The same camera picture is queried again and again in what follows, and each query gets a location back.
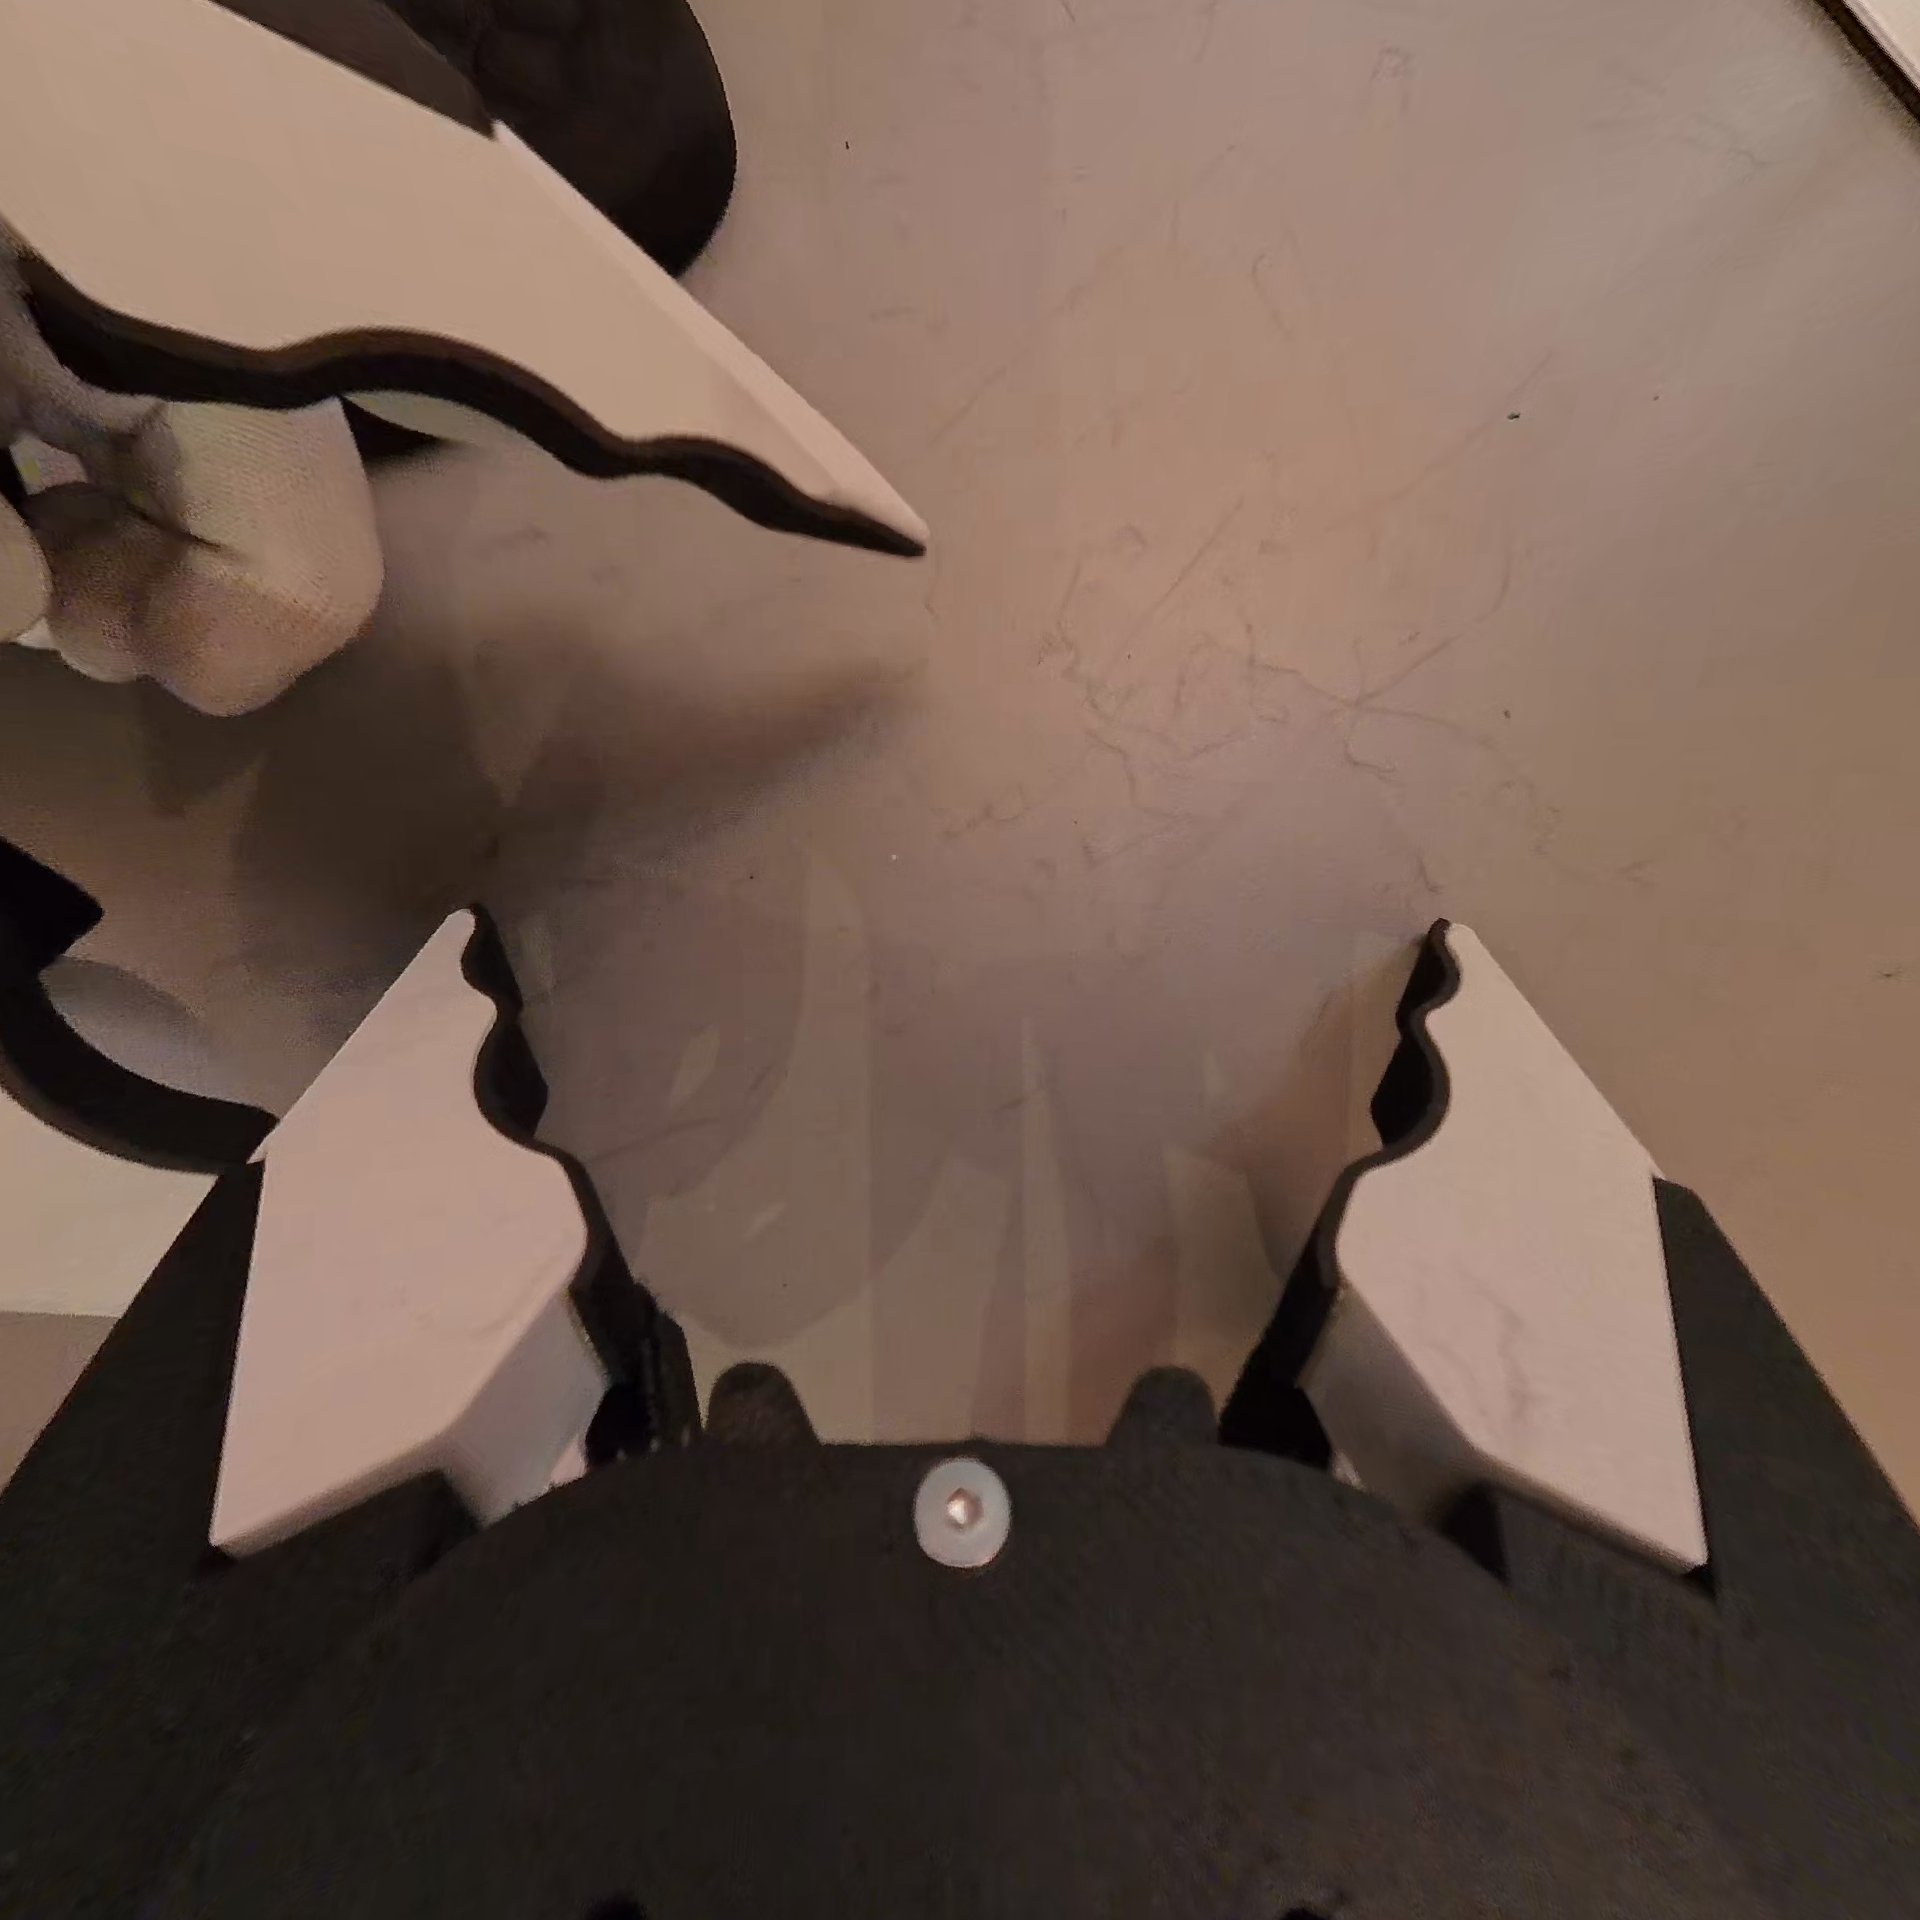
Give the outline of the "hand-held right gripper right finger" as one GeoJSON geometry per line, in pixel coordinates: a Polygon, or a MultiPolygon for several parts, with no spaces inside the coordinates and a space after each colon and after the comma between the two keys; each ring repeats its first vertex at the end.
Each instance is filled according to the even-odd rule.
{"type": "Polygon", "coordinates": [[[1659,1169],[1482,937],[1430,924],[1368,1101],[1219,1419],[1420,1520],[1499,1489],[1709,1562],[1659,1169]]]}

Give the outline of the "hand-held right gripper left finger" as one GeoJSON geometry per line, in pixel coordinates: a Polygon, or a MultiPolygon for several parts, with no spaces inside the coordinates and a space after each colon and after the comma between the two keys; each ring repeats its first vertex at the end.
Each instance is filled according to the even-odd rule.
{"type": "Polygon", "coordinates": [[[490,1524],[698,1439],[684,1330],[536,1139],[543,1101],[496,925],[455,909],[253,1156],[215,1549],[420,1476],[490,1524]]]}

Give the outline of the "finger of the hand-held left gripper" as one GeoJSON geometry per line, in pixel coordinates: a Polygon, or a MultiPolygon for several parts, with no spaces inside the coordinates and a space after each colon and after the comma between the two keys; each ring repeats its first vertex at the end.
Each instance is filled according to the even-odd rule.
{"type": "Polygon", "coordinates": [[[574,474],[917,559],[926,522],[680,283],[736,128],[691,4],[2,7],[5,239],[90,387],[422,401],[574,474]]]}
{"type": "Polygon", "coordinates": [[[277,1119],[207,1092],[167,995],[72,952],[98,900],[2,843],[5,1313],[120,1313],[277,1119]]]}

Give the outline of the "person's left hand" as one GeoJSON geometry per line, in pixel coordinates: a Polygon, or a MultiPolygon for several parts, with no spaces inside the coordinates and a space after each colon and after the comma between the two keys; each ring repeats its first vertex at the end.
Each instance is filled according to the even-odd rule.
{"type": "Polygon", "coordinates": [[[2,241],[2,641],[251,713],[352,643],[383,559],[347,411],[159,401],[60,363],[2,241]]]}

